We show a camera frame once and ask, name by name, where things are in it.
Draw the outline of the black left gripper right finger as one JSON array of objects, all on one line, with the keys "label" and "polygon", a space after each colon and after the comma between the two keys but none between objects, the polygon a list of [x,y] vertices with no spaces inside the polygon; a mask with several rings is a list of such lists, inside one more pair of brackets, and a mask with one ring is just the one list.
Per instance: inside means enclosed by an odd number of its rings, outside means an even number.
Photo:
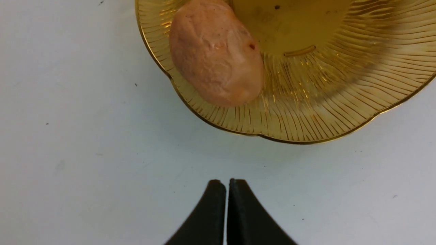
[{"label": "black left gripper right finger", "polygon": [[274,221],[243,179],[230,179],[228,245],[296,245]]}]

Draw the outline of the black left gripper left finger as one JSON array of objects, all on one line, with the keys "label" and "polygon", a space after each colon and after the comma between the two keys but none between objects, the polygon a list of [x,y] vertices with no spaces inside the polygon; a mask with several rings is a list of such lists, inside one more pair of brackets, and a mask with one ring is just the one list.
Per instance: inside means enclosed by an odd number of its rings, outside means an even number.
[{"label": "black left gripper left finger", "polygon": [[219,180],[210,180],[199,202],[166,242],[167,245],[222,245],[226,188]]}]

